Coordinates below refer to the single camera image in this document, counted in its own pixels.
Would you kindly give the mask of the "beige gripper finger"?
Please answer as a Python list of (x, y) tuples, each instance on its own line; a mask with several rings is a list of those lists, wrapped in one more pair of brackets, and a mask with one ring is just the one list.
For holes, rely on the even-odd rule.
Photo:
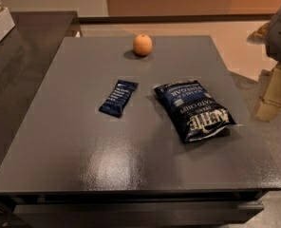
[(272, 69), (264, 94), (255, 111), (255, 118), (263, 122), (273, 121), (281, 112), (281, 62)]

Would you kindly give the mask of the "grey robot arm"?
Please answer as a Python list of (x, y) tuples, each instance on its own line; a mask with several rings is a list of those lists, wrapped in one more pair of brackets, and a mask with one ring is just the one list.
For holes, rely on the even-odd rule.
[(277, 64), (270, 73), (254, 116), (260, 121), (271, 122), (281, 112), (281, 8), (269, 23), (265, 49)]

